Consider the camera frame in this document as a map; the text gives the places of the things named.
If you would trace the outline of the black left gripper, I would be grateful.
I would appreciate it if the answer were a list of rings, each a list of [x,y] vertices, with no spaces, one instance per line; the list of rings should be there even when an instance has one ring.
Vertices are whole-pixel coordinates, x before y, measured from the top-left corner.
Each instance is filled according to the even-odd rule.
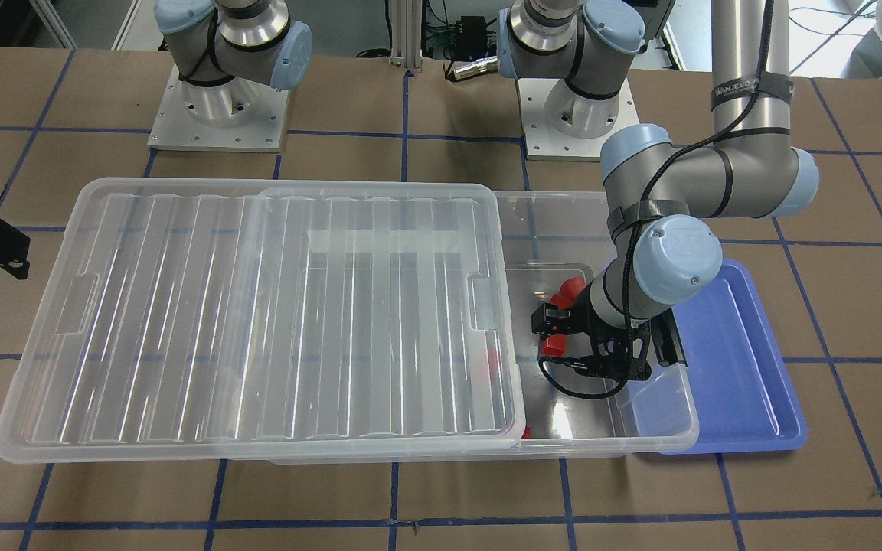
[[[532,318],[531,332],[539,337],[568,334],[568,318],[588,336],[592,355],[628,360],[635,356],[635,329],[608,294],[605,285],[588,285],[570,309],[553,303],[539,307],[539,318]]]

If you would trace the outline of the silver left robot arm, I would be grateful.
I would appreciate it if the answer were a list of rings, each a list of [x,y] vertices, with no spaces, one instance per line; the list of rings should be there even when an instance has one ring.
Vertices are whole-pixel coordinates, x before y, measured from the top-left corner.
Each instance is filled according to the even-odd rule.
[[[585,334],[628,353],[637,329],[720,272],[707,220],[787,217],[812,202],[818,167],[790,136],[787,13],[785,1],[711,2],[713,135],[677,147],[668,130],[637,123],[606,139],[599,164],[616,258],[566,313],[536,311],[536,334]],[[601,135],[646,22],[623,1],[515,1],[500,11],[496,44],[503,77],[559,83],[561,130]]]

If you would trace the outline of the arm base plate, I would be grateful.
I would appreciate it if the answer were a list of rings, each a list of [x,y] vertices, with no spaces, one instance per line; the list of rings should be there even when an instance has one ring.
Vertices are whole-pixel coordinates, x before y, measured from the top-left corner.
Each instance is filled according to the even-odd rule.
[[[606,100],[577,96],[560,78],[521,78],[517,90],[529,160],[599,161],[613,133],[639,123],[628,80]]]
[[[169,74],[149,133],[159,151],[280,153],[290,92],[234,78],[216,87]]]

